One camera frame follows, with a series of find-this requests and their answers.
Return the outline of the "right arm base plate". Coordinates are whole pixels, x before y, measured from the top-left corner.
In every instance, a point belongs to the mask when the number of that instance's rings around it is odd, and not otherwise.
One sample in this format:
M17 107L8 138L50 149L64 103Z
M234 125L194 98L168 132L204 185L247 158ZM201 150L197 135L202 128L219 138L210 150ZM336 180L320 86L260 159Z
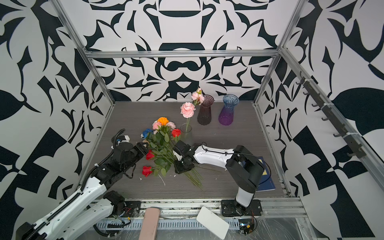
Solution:
M221 214L224 217L261 216L263 209L260 200L252 200L248 207L235 200L221 200Z

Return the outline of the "pink rose flower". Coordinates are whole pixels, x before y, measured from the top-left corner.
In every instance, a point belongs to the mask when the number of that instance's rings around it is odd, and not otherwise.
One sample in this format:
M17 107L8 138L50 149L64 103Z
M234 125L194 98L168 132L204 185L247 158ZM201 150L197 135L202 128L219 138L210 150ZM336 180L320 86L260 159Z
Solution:
M161 122L155 121L153 123L153 130L158 130L162 126L163 126L163 124Z

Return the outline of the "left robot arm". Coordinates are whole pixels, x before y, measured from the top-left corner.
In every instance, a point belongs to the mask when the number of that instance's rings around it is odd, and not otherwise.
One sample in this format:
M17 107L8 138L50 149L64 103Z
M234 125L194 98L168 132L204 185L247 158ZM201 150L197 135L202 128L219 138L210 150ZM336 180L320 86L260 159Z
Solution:
M110 188L149 152L148 143L114 144L111 153L88 174L80 188L35 223L24 223L17 240L75 240L99 221L124 214L125 199Z

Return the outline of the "blue rose flower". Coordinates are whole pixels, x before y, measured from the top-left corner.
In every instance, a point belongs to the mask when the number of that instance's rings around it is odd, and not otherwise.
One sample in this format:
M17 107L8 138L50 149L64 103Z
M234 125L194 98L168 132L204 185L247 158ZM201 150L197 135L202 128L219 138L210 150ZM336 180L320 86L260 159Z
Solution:
M141 138L142 138L142 139L146 139L146 138L148 137L148 135L149 135L150 133L152 133L152 132L153 132L152 129L146 129L146 130L144 130L144 131L142 132L142 134L141 134Z

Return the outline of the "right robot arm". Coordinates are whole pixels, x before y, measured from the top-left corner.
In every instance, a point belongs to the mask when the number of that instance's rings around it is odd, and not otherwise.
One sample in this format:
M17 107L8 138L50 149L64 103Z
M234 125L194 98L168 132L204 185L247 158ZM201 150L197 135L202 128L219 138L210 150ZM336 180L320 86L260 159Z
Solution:
M235 201L243 208L250 206L266 171L260 159L241 145L234 149L215 149L204 144L190 146L178 141L173 153L177 158L174 161L177 174L191 171L195 163L226 169L239 187Z

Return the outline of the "clear glass vase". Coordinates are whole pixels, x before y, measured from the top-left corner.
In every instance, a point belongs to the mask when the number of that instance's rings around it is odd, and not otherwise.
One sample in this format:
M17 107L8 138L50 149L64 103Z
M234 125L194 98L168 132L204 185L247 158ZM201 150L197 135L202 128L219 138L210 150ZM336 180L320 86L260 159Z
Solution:
M194 144L192 126L184 123L181 125L181 135L180 140L187 145L192 146Z

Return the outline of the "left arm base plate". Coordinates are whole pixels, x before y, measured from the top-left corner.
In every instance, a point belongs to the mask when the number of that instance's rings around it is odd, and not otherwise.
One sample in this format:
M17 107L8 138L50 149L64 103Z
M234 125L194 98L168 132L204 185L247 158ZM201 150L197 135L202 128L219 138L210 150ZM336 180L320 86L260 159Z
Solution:
M141 201L125 201L123 204L118 204L112 216L119 216L121 218L136 217L140 213Z

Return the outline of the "large pink peony flower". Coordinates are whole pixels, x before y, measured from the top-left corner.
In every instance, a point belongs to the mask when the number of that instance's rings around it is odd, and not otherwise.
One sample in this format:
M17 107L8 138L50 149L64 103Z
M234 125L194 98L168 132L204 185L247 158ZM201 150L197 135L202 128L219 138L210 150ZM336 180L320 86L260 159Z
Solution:
M187 119L186 126L185 126L185 133L188 132L188 129L190 126L190 120L194 116L195 110L196 110L195 105L191 102L186 102L181 106L181 114L185 119Z

